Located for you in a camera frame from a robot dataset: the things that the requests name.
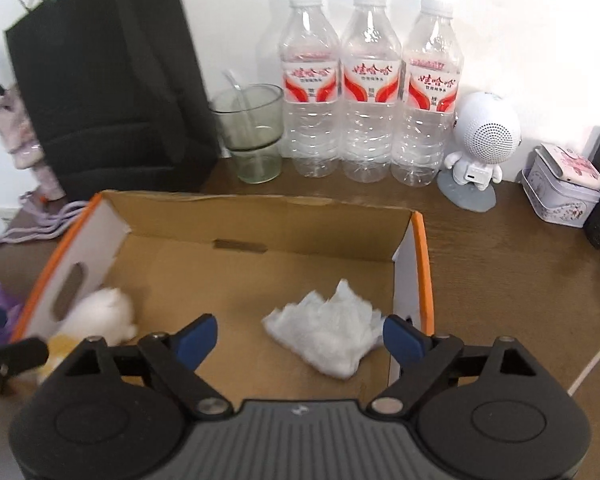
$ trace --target empty plastic bottle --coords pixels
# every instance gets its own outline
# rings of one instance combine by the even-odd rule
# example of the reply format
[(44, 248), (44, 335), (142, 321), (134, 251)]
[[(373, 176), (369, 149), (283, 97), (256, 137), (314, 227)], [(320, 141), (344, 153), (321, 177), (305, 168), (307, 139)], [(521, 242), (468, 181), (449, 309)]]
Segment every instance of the empty plastic bottle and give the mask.
[(322, 0), (289, 0), (291, 17), (280, 41), (285, 130), (296, 170), (325, 176), (338, 166), (338, 35)]
[(404, 45), (404, 113), (394, 133), (391, 172), (410, 186), (426, 186), (440, 169), (454, 124), (464, 57), (451, 27), (453, 8), (421, 0)]
[(376, 182), (389, 173), (392, 119), (400, 84), (400, 41), (384, 10), (386, 0), (353, 0), (342, 39), (345, 174)]

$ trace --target white speaker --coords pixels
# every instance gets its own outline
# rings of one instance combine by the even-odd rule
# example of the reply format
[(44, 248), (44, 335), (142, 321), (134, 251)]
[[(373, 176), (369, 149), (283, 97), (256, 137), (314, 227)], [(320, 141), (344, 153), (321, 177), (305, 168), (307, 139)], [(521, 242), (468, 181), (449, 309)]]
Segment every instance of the white speaker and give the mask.
[(453, 168), (453, 178), (464, 186), (473, 183), (487, 189), (491, 180), (502, 180), (500, 164), (516, 151), (522, 137), (520, 120), (509, 103), (496, 94), (475, 92), (464, 99), (454, 127), (461, 152), (445, 157), (445, 167)]

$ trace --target cardboard box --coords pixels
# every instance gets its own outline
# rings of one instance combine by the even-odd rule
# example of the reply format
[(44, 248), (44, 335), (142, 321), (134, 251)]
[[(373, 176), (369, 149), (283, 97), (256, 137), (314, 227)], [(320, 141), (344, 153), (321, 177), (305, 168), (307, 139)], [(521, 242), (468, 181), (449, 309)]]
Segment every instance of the cardboard box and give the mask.
[(48, 338), (66, 314), (59, 302), (117, 286), (134, 301), (140, 336), (217, 317), (218, 345), (198, 374), (235, 406), (245, 398), (367, 402), (399, 372), (384, 348), (341, 381), (282, 348), (261, 324), (311, 290), (331, 297), (341, 278), (383, 314), (411, 317), (432, 333), (419, 213), (320, 198), (104, 192), (49, 261), (14, 338)]

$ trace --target bottle label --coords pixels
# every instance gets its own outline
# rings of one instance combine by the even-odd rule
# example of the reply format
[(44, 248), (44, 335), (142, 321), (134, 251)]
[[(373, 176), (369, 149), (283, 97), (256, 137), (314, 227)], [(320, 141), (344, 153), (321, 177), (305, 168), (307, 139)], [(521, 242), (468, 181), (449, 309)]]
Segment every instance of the bottle label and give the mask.
[(400, 61), (353, 59), (344, 65), (345, 98), (361, 103), (395, 103)]
[(408, 88), (403, 99), (408, 106), (431, 112), (451, 113), (456, 107), (459, 75), (444, 70), (445, 64), (432, 62), (409, 66)]
[(282, 70), (289, 103), (333, 103), (338, 98), (337, 61), (283, 63)]

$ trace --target brown tabletop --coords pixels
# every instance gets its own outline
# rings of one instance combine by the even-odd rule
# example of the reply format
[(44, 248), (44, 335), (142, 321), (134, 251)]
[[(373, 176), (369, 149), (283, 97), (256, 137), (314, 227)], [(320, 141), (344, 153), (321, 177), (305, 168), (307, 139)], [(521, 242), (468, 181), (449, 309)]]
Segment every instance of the brown tabletop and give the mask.
[[(435, 184), (411, 188), (392, 178), (359, 184), (340, 171), (303, 178), (286, 160), (280, 177), (250, 186), (222, 160), (203, 192), (325, 196), (419, 210), (427, 230), (436, 329), (468, 344), (513, 335), (567, 388), (600, 349), (600, 252), (580, 229), (536, 217), (518, 184), (495, 189), (496, 207), (476, 214), (454, 206)], [(0, 248), (0, 279), (26, 294), (53, 245)], [(575, 397), (593, 432), (578, 478), (600, 480), (600, 364)]]

